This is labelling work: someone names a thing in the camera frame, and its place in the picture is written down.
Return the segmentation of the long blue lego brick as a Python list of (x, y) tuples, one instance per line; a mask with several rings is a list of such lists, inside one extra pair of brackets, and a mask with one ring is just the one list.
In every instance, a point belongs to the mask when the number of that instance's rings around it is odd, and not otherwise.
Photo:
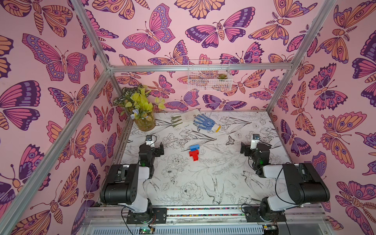
[(192, 145), (192, 146), (190, 146), (190, 151), (196, 151), (196, 150), (199, 150), (199, 149), (200, 149), (199, 145)]

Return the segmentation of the long red lego brick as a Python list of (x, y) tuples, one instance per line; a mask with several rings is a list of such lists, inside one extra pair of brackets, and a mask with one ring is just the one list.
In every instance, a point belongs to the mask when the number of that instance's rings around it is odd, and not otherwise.
[(193, 158), (194, 162), (199, 160), (199, 150), (190, 151), (189, 155)]

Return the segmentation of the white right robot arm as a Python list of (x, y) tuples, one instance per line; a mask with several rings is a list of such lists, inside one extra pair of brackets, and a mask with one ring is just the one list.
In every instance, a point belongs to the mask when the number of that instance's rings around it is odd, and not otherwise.
[(287, 209), (303, 204), (329, 202), (330, 191), (311, 163), (271, 164), (271, 145), (252, 141), (250, 145), (240, 144), (240, 153), (252, 161), (250, 165), (260, 178), (285, 180), (286, 190), (275, 196), (265, 197), (258, 207), (247, 206), (247, 214), (265, 222), (286, 221)]

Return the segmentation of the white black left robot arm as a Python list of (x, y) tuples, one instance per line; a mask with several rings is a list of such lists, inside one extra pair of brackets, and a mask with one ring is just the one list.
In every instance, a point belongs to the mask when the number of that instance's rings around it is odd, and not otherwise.
[(154, 174), (155, 158), (162, 155), (163, 144), (152, 147), (144, 143), (138, 163), (112, 165), (100, 190), (101, 203), (128, 209), (128, 224), (165, 224), (167, 208), (154, 207), (144, 191), (144, 182)]

